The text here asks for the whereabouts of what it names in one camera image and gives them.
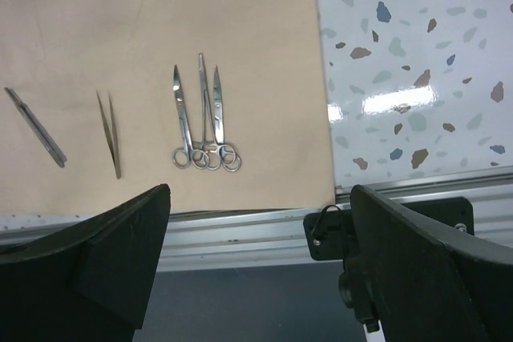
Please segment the curved steel scissors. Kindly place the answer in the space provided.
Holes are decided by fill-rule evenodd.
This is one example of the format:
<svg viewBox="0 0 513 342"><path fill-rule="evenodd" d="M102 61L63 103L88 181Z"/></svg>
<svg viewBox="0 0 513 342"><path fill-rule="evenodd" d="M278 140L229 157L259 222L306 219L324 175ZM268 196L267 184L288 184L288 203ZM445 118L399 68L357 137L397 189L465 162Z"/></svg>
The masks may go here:
<svg viewBox="0 0 513 342"><path fill-rule="evenodd" d="M184 90L181 84L180 72L177 65L173 69L172 89L176 102L182 147L177 147L172 152L172 162L176 167L183 170L193 165L199 170L204 170L208 165L208 156L205 151L195 148L192 141L192 133L189 126Z"/></svg>

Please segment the steel scalpel handle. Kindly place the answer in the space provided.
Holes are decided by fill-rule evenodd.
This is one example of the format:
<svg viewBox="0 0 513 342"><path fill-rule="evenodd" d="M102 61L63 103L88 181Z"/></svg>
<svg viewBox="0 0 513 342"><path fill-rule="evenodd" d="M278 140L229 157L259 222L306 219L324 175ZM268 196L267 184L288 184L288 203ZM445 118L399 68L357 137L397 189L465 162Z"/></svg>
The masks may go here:
<svg viewBox="0 0 513 342"><path fill-rule="evenodd" d="M67 157L50 136L46 128L39 122L32 110L21 100L14 89L5 87L4 91L9 95L9 98L15 105L16 109L25 119L30 129L34 132L39 142L44 146L51 158L59 167L64 168Z"/></svg>

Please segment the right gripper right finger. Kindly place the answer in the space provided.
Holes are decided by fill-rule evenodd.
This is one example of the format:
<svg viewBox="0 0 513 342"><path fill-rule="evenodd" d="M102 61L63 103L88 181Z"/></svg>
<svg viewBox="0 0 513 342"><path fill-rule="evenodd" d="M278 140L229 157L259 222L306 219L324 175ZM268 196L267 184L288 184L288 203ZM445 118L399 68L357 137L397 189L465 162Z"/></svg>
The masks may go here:
<svg viewBox="0 0 513 342"><path fill-rule="evenodd" d="M412 211L368 187L350 192L388 341L510 341L512 250Z"/></svg>

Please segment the beige cloth wrap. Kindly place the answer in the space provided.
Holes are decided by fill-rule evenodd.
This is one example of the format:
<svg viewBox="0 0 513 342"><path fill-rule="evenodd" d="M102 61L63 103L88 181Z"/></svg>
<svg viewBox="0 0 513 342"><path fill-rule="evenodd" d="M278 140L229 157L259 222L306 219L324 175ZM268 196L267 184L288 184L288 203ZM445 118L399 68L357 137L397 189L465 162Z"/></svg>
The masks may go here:
<svg viewBox="0 0 513 342"><path fill-rule="evenodd" d="M201 136L199 53L219 68L235 173L172 162L175 65ZM161 183L176 212L334 201L316 0L1 0L1 86L67 157L57 166L3 95L3 215L95 215ZM111 95L121 179L96 92L108 119Z"/></svg>

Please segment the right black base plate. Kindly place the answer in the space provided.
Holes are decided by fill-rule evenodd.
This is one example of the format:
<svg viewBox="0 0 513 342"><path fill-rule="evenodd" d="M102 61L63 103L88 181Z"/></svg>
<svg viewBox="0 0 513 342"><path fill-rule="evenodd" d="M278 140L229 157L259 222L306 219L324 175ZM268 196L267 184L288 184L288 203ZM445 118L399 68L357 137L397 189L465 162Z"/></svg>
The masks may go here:
<svg viewBox="0 0 513 342"><path fill-rule="evenodd" d="M463 197L405 203L412 211L473 235L474 209ZM303 227L309 253L316 261L345 260L360 254L352 211L334 205L308 214Z"/></svg>

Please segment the steel surgical instrument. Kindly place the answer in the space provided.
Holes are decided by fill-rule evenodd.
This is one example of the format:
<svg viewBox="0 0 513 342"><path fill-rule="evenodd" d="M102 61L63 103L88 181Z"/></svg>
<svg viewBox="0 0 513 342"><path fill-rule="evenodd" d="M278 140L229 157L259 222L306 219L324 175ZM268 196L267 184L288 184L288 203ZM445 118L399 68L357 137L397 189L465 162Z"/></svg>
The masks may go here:
<svg viewBox="0 0 513 342"><path fill-rule="evenodd" d="M115 168L115 176L117 179L122 178L122 170L121 170L121 162L120 162L120 152L119 152L119 138L117 125L115 120L115 112L113 107L113 102L111 99L111 95L108 95L108 110L110 118L108 119L106 116L105 109L103 108L102 100L99 92L96 92L99 111L101 115L101 120L103 124L104 134L107 140L107 145L109 147L109 151L111 153L112 162Z"/></svg>

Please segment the steel forceps clamp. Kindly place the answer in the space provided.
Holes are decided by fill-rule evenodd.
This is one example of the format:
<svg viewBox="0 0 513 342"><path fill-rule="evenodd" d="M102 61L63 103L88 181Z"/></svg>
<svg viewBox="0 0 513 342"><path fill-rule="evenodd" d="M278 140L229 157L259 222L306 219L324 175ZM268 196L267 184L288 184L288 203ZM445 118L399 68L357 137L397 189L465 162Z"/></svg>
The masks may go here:
<svg viewBox="0 0 513 342"><path fill-rule="evenodd" d="M194 142L193 162L194 165L201 170L215 171L220 168L219 151L215 138L212 141L207 140L207 131L210 130L214 135L214 127L212 122L212 109L208 92L207 71L205 68L204 55L198 55L198 70L200 79L201 92L201 140Z"/></svg>

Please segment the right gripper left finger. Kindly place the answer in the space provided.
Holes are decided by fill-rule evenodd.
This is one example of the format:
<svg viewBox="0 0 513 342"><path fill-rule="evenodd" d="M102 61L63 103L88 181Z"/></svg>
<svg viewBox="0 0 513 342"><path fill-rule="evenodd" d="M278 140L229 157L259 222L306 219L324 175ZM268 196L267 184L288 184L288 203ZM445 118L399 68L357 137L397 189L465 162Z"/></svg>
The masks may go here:
<svg viewBox="0 0 513 342"><path fill-rule="evenodd" d="M61 231L1 250L3 341L131 341L167 230L160 184Z"/></svg>

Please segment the aluminium rail frame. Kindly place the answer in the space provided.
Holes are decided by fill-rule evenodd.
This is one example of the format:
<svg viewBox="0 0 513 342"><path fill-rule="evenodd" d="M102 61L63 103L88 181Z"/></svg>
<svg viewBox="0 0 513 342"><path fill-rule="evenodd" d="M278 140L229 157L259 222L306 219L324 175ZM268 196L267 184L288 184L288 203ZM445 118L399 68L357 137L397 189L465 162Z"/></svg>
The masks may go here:
<svg viewBox="0 0 513 342"><path fill-rule="evenodd" d="M449 224L483 239L512 245L512 169L375 183L372 189L398 203L465 198L471 207ZM307 209L210 211L170 217L158 272L310 264L303 219Z"/></svg>

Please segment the steel surgical scissors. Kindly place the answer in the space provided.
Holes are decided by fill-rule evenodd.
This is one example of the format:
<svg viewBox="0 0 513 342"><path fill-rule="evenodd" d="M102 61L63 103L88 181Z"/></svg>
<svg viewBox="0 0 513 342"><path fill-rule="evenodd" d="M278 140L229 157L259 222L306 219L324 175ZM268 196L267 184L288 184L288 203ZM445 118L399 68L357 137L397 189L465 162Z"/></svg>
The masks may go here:
<svg viewBox="0 0 513 342"><path fill-rule="evenodd" d="M213 133L214 148L211 150L218 159L218 164L228 172L237 172L241 167L241 158L236 149L224 141L224 106L219 68L214 66L213 75Z"/></svg>

